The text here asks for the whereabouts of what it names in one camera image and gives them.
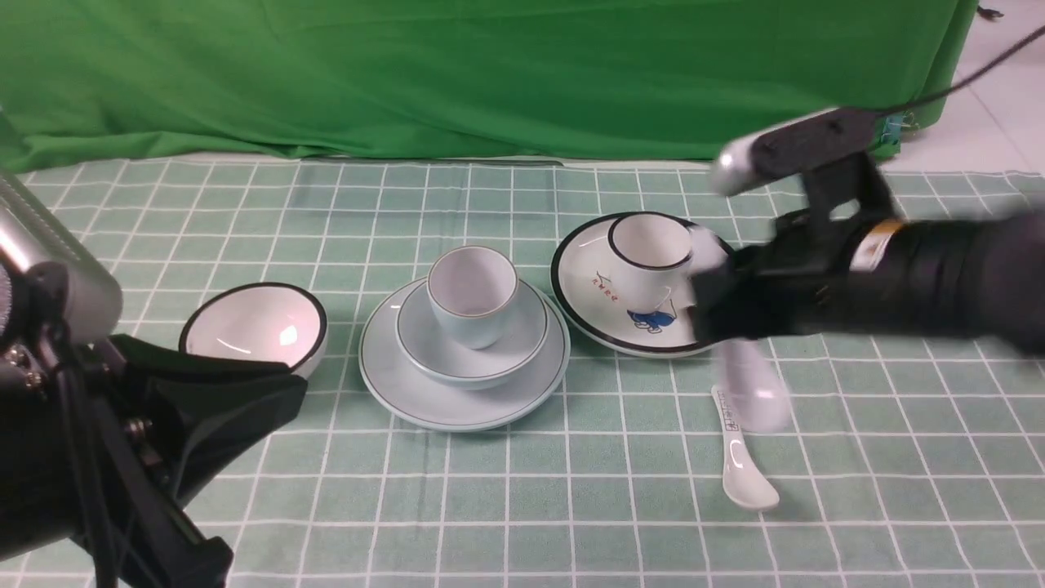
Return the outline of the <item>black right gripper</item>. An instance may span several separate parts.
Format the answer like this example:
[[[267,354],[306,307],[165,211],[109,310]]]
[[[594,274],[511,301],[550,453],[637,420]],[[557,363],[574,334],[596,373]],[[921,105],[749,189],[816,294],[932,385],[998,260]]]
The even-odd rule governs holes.
[[[765,244],[709,252],[691,265],[693,336],[758,340],[818,332],[859,332],[847,293],[850,261],[866,232],[862,215],[813,227],[807,211],[777,217]]]

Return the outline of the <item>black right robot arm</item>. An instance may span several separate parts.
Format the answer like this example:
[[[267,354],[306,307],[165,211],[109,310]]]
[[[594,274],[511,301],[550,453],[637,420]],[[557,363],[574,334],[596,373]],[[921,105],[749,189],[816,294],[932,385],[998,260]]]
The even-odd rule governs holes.
[[[855,334],[1002,342],[1043,356],[1043,212],[985,220],[852,217],[774,238],[690,278],[695,338]]]

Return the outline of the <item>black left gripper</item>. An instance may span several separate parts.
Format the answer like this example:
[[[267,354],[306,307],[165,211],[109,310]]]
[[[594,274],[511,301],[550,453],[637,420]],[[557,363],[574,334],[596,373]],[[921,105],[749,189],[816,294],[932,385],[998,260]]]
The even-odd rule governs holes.
[[[179,505],[294,421],[309,383],[284,363],[126,334],[87,350],[53,305],[2,266],[2,349],[25,346],[30,358],[2,364],[2,558],[73,538],[97,587],[225,587],[233,551]],[[152,469],[131,423],[143,425],[131,438],[152,449]]]

